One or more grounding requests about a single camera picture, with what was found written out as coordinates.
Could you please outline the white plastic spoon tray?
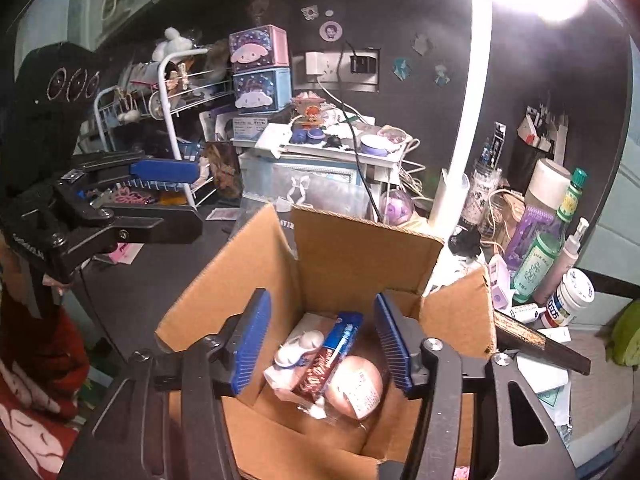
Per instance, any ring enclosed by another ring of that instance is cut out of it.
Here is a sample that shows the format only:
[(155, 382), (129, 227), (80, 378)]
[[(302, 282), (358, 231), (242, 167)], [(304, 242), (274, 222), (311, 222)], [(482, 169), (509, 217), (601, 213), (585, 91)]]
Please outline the white plastic spoon tray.
[(281, 368), (302, 366), (314, 356), (324, 343), (324, 333), (320, 330), (307, 330), (290, 338), (274, 355), (274, 364)]

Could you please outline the gold round badge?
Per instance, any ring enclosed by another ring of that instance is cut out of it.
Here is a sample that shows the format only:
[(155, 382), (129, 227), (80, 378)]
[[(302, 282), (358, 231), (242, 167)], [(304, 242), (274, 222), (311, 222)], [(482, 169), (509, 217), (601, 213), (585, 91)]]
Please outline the gold round badge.
[(334, 370), (324, 397), (340, 414), (363, 420), (378, 408), (383, 391), (382, 375), (371, 361), (346, 356)]

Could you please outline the blue snack bar packet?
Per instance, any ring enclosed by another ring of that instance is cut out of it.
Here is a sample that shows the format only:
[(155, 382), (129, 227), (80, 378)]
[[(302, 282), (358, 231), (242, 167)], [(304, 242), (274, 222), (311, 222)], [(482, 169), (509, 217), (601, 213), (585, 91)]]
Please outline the blue snack bar packet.
[(363, 314), (343, 311), (337, 315), (332, 330), (292, 389), (299, 398), (314, 404), (322, 396), (334, 370), (349, 354), (363, 322)]

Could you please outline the brown cardboard box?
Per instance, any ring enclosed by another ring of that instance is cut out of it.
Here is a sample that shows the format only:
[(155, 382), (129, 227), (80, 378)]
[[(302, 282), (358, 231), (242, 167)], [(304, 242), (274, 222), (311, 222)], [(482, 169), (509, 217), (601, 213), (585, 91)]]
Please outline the brown cardboard box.
[(359, 399), (357, 418), (314, 419), (271, 388), (274, 356), (301, 334), (329, 333), (343, 312), (370, 318), (375, 296), (388, 292), (428, 336), (486, 359), (497, 336), (485, 274), (427, 294), (440, 240), (313, 209), (294, 210), (292, 221), (288, 242), (276, 211), (262, 207), (169, 309), (156, 336), (188, 348), (265, 289), (271, 318), (253, 378), (224, 401), (240, 471), (252, 479), (373, 479), (385, 462), (406, 459), (419, 403), (386, 382), (377, 396)]

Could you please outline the anime acrylic stand panel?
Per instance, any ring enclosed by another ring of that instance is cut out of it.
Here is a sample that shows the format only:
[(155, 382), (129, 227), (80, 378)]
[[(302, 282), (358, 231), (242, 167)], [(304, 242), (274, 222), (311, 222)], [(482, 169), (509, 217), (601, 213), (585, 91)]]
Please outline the anime acrylic stand panel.
[(221, 197), (235, 200), (243, 193), (243, 180), (235, 147), (229, 141), (206, 142), (204, 155), (208, 160), (214, 185)]

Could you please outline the white blue labelled box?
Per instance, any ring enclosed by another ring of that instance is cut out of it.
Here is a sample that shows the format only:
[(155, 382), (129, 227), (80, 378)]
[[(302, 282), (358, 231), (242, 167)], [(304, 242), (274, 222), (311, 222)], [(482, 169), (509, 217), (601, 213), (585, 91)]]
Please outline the white blue labelled box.
[(267, 117), (235, 116), (232, 118), (233, 139), (257, 141), (268, 124)]

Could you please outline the blue Cinnamoroll storage box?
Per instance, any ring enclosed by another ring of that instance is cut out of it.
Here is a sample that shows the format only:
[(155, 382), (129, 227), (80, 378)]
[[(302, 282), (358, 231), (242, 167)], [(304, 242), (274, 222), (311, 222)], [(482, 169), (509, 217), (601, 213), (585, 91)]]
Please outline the blue Cinnamoroll storage box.
[(234, 106), (241, 114), (277, 113), (291, 104), (291, 70), (276, 67), (236, 74), (233, 89)]

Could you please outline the white plush toy on rack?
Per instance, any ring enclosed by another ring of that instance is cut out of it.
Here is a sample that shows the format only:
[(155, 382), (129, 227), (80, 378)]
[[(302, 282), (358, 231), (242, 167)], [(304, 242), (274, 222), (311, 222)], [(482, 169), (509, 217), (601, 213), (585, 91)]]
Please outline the white plush toy on rack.
[(190, 51), (194, 47), (192, 39), (182, 36), (178, 29), (168, 27), (164, 32), (165, 39), (154, 48), (151, 60), (153, 62), (162, 62), (167, 55), (179, 53), (176, 60), (184, 60), (188, 57), (186, 51)]

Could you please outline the pink Melody storage box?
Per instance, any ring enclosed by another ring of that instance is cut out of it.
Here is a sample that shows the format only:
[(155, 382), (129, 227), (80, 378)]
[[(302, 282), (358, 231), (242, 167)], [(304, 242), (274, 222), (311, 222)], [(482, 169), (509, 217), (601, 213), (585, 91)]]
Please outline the pink Melody storage box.
[(288, 34), (274, 25), (262, 25), (229, 35), (233, 73), (290, 66)]

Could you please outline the purple comb package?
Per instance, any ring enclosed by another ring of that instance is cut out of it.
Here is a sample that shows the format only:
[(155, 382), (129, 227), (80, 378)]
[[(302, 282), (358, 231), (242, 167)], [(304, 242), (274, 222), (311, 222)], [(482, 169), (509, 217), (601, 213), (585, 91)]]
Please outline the purple comb package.
[(550, 226), (553, 218), (554, 214), (548, 210), (534, 206), (527, 206), (525, 208), (521, 221), (518, 222), (514, 234), (508, 246), (506, 246), (506, 252), (503, 255), (506, 267), (511, 273), (518, 270), (537, 233), (543, 228)]

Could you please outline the white pill jar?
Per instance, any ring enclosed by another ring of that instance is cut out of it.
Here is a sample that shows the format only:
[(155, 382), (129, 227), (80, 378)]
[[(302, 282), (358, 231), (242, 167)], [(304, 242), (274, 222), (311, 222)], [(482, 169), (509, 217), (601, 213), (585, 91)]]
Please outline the white pill jar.
[(540, 320), (545, 328), (567, 326), (593, 303), (596, 292), (582, 270), (571, 268), (546, 302)]

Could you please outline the white spray bottle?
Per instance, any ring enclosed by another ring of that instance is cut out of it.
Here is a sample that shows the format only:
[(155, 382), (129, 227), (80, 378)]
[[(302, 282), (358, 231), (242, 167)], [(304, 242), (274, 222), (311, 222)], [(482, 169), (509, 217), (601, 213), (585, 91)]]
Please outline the white spray bottle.
[(575, 231), (570, 234), (561, 247), (559, 255), (533, 293), (533, 300), (542, 306), (562, 281), (563, 275), (570, 270), (579, 256), (582, 237), (589, 228), (586, 218), (580, 218)]

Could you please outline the green plush toy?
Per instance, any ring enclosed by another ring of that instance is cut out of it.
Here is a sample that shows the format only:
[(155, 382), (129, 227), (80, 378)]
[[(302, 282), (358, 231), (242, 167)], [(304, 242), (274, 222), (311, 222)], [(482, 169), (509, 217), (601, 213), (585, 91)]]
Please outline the green plush toy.
[(615, 323), (610, 339), (610, 358), (620, 366), (635, 367), (640, 361), (640, 302), (628, 304)]

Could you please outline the white desk lamp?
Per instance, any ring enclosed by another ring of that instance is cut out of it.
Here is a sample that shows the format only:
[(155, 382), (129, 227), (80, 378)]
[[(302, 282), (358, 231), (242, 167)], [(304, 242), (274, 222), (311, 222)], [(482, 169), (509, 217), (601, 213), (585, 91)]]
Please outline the white desk lamp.
[(588, 0), (471, 0), (468, 72), (454, 150), (449, 165), (440, 170), (437, 191), (428, 216), (430, 233), (448, 240), (462, 217), (471, 192), (468, 166), (484, 105), (490, 96), (491, 70), (497, 62), (494, 49), (498, 12), (536, 18), (559, 25), (584, 12)]

